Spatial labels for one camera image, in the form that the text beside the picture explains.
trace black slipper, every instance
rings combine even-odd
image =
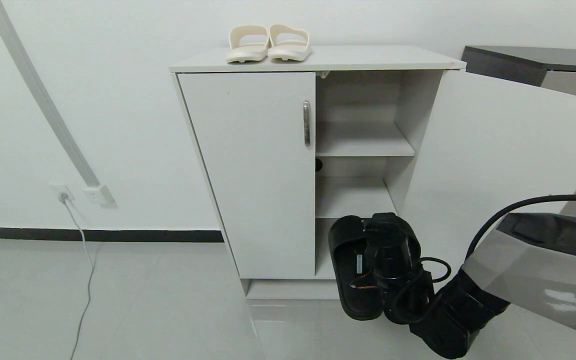
[[[343,311],[357,321],[377,319],[384,306],[363,259],[366,235],[362,219],[349,215],[335,221],[328,233],[328,244]]]

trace plug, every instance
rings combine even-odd
[[[71,202],[75,201],[75,196],[73,196],[73,193],[71,193],[70,189],[68,189],[68,186],[66,186],[66,184],[48,184],[50,186],[50,189],[52,190],[52,193],[54,194],[55,198],[57,198],[57,200],[60,203],[63,203],[66,200],[70,200]]]
[[[59,202],[66,205],[66,200],[69,200],[71,197],[68,196],[68,193],[66,191],[62,191],[59,193]]]

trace electrical outlet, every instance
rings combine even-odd
[[[75,196],[73,196],[73,193],[71,193],[66,184],[48,184],[48,185],[50,185],[50,189],[52,189],[52,192],[54,193],[54,196],[57,198],[57,200],[61,200],[59,198],[59,195],[61,193],[68,194],[68,199],[70,201],[73,201],[75,199]]]
[[[106,185],[99,185],[96,187],[86,187],[84,189],[84,194],[86,194],[86,198],[90,200],[90,203],[99,204],[99,205],[107,205],[115,202],[112,194]]]

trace floor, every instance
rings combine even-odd
[[[90,243],[77,360],[431,360],[406,326],[336,301],[246,303],[224,244]],[[81,243],[0,239],[0,360],[68,359],[87,300]],[[468,360],[576,359],[576,332],[518,307]]]

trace black baseboard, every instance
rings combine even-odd
[[[219,230],[84,230],[87,242],[223,243]],[[78,230],[0,227],[0,239],[82,241]]]

